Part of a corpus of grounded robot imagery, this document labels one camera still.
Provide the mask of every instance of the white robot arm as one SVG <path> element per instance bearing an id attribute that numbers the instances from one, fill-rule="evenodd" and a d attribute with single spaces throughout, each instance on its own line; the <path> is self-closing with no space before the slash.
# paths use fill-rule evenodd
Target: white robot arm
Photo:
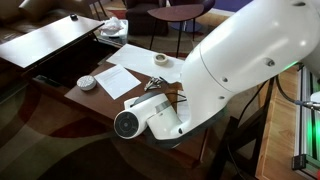
<path id="1" fill-rule="evenodd" d="M 116 132 L 132 138 L 148 126 L 156 144 L 174 147 L 221 118 L 234 95 L 302 60 L 319 40 L 320 16 L 308 0 L 254 0 L 212 31 L 186 58 L 181 83 L 191 114 L 188 121 L 179 120 L 164 94 L 148 94 L 119 113 Z M 132 127 L 135 133 L 127 136 L 123 127 L 132 124 L 132 118 L 126 116 L 130 113 L 143 130 Z"/>

